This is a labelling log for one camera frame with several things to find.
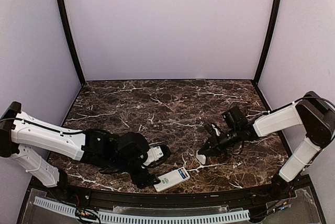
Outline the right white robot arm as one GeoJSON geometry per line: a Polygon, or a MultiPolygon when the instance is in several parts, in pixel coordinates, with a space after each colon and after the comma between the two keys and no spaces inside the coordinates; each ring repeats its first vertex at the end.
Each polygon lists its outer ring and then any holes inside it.
{"type": "Polygon", "coordinates": [[[317,155],[334,140],[334,104],[315,92],[308,92],[255,120],[248,120],[237,106],[222,113],[222,117],[230,130],[223,132],[215,123],[205,126],[210,137],[196,153],[201,164],[205,164],[208,157],[220,156],[236,143],[257,140],[298,125],[305,128],[304,139],[267,189],[267,195],[272,200],[280,199],[287,192],[286,183],[310,166],[317,155]]]}

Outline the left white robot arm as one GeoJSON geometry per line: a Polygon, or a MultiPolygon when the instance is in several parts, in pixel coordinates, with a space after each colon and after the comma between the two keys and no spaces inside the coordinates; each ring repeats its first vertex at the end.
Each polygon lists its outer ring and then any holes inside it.
{"type": "Polygon", "coordinates": [[[148,165],[162,157],[160,150],[150,148],[145,137],[128,132],[122,136],[103,129],[74,130],[34,119],[23,112],[21,103],[12,102],[1,116],[1,157],[16,160],[27,173],[63,201],[74,196],[68,175],[52,166],[31,147],[38,147],[105,173],[126,172],[139,189],[158,184],[160,180],[148,171],[148,165]]]}

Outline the black front rail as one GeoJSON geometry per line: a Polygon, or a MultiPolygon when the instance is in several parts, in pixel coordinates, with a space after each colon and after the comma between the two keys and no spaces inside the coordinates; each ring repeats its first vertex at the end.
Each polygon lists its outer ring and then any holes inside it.
{"type": "Polygon", "coordinates": [[[191,194],[142,194],[121,193],[89,189],[69,185],[64,188],[52,188],[48,193],[66,203],[73,203],[85,208],[111,209],[122,207],[149,207],[149,208],[191,208],[228,205],[229,207],[263,207],[266,203],[294,197],[298,190],[310,182],[306,176],[298,178],[293,188],[274,194],[272,185],[263,185],[231,191],[191,194]]]}

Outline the left black frame post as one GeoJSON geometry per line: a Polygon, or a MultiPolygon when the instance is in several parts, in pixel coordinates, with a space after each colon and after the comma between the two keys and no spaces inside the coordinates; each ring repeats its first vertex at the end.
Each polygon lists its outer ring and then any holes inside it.
{"type": "Polygon", "coordinates": [[[57,0],[57,5],[58,5],[58,10],[59,10],[59,14],[60,14],[61,22],[62,22],[63,32],[64,32],[65,39],[66,39],[68,49],[70,52],[71,60],[74,65],[77,78],[81,86],[83,86],[86,83],[86,80],[84,77],[84,73],[83,73],[83,70],[82,70],[82,67],[79,61],[79,57],[77,55],[75,43],[73,40],[72,31],[71,31],[71,27],[70,27],[70,23],[68,19],[68,14],[66,11],[65,0],[57,0]]]}

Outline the black frame post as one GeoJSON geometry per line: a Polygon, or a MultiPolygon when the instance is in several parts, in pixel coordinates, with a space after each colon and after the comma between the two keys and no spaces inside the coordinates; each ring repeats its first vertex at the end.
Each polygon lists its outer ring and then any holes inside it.
{"type": "Polygon", "coordinates": [[[59,10],[59,14],[60,14],[61,22],[62,22],[63,32],[64,32],[65,39],[66,39],[68,49],[70,52],[71,60],[74,65],[77,78],[81,86],[83,86],[86,83],[86,80],[84,77],[84,73],[83,73],[83,70],[82,70],[82,67],[79,61],[79,57],[77,55],[75,43],[73,40],[72,31],[71,31],[71,27],[70,27],[70,23],[68,19],[68,14],[66,11],[65,0],[57,0],[57,5],[58,5],[58,10],[59,10]]]}
{"type": "Polygon", "coordinates": [[[254,78],[253,78],[253,82],[255,83],[255,85],[259,84],[264,67],[265,67],[266,59],[267,59],[267,56],[270,50],[273,33],[274,33],[276,21],[277,21],[278,11],[280,8],[280,2],[281,0],[273,0],[273,3],[272,3],[272,8],[271,8],[271,13],[269,17],[268,27],[266,30],[264,44],[262,47],[258,66],[255,72],[254,78]]]}

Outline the white battery cover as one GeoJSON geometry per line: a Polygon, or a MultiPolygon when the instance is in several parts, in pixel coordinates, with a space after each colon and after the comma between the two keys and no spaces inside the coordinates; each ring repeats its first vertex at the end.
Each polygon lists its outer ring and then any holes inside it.
{"type": "Polygon", "coordinates": [[[199,154],[198,152],[196,152],[196,159],[198,160],[198,162],[201,165],[205,165],[206,164],[206,156],[203,154],[199,154]]]}

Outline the blue battery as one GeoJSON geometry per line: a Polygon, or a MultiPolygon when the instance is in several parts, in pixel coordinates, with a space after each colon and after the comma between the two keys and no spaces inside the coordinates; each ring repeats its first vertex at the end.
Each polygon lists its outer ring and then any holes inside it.
{"type": "Polygon", "coordinates": [[[183,171],[179,171],[179,173],[180,173],[180,176],[181,176],[182,179],[184,179],[184,180],[189,179],[189,175],[187,173],[185,173],[183,171]]]}

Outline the white remote control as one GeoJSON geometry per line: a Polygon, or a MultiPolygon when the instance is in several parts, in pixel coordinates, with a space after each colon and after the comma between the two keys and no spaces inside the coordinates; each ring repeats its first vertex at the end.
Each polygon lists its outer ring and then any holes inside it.
{"type": "MultiPolygon", "coordinates": [[[[189,175],[188,171],[184,167],[181,167],[181,168],[184,169],[186,171],[186,173],[189,175]]],[[[154,185],[154,188],[158,193],[186,181],[186,180],[181,178],[181,176],[178,172],[178,169],[175,169],[173,171],[165,173],[165,174],[159,176],[158,178],[160,179],[160,183],[154,185]]]]}

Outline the right black frame post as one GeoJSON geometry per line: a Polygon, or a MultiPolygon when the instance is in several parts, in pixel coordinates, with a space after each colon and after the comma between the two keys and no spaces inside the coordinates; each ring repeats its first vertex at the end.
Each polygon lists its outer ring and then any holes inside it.
{"type": "Polygon", "coordinates": [[[259,84],[264,67],[265,67],[266,59],[267,59],[267,56],[270,50],[273,33],[274,33],[276,21],[277,21],[278,11],[280,8],[280,2],[281,0],[273,0],[273,3],[272,3],[272,8],[271,8],[271,13],[269,17],[268,27],[266,30],[264,44],[262,47],[258,66],[255,72],[254,78],[253,78],[253,82],[255,83],[255,85],[259,84]]]}

